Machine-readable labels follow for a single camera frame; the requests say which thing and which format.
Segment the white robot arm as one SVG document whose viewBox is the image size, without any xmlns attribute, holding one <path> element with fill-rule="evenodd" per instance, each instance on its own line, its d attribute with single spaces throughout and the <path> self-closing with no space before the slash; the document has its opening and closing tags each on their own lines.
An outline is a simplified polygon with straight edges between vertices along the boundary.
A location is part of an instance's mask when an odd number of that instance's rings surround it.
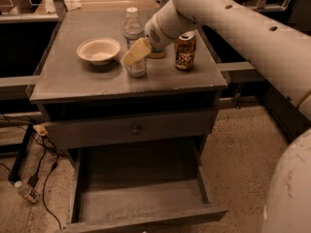
<svg viewBox="0 0 311 233">
<path fill-rule="evenodd" d="M 215 29 L 311 119 L 311 37 L 233 0 L 169 0 L 146 23 L 145 37 L 121 63 L 129 67 L 153 48 L 162 50 L 202 25 Z M 311 129 L 278 161 L 260 233 L 311 233 Z"/>
</svg>

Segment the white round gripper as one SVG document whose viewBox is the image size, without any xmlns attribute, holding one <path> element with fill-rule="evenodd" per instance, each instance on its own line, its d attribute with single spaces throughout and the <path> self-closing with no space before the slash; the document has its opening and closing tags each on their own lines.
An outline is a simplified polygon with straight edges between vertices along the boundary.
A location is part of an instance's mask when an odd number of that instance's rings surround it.
<svg viewBox="0 0 311 233">
<path fill-rule="evenodd" d="M 173 0 L 169 0 L 146 23 L 146 38 L 139 38 L 122 57 L 121 63 L 131 66 L 145 58 L 152 51 L 152 46 L 163 50 L 181 35 L 199 26 L 197 21 L 179 13 Z"/>
</svg>

